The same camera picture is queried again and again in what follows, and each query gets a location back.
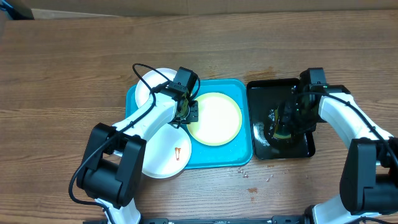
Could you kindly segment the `green yellow sponge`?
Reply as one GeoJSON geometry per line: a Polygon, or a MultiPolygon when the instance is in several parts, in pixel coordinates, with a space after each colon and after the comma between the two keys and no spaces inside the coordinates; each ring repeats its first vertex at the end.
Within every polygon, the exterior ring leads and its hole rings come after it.
{"type": "Polygon", "coordinates": [[[275,139],[291,139],[298,135],[295,130],[295,123],[292,113],[281,112],[278,109],[271,109],[269,112],[270,131],[269,134],[275,139]]]}

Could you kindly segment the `green rimmed plate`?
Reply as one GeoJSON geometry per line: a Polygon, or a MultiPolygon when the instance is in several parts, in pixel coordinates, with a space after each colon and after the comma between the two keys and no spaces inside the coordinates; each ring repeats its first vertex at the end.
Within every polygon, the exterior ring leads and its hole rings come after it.
{"type": "Polygon", "coordinates": [[[221,146],[240,132],[243,115],[238,104],[228,95],[211,92],[196,98],[198,121],[188,124],[188,132],[207,146],[221,146]]]}

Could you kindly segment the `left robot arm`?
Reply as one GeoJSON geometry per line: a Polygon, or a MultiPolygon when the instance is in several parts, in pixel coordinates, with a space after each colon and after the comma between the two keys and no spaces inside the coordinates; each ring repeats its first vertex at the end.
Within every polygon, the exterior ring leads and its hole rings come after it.
{"type": "Polygon", "coordinates": [[[147,142],[164,125],[180,129],[198,121],[200,78],[180,67],[173,79],[149,87],[149,98],[135,113],[91,131],[80,166],[72,175],[68,194],[82,205],[101,207],[103,223],[142,223],[135,208],[147,142]]]}

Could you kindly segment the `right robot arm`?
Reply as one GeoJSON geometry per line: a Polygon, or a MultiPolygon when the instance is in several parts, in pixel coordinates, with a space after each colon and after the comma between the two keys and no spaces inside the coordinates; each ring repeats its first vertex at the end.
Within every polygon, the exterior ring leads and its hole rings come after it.
{"type": "Polygon", "coordinates": [[[397,212],[397,138],[380,128],[343,85],[329,85],[322,68],[300,74],[275,112],[273,136],[290,139],[328,123],[348,148],[340,192],[305,212],[307,223],[380,223],[397,212]]]}

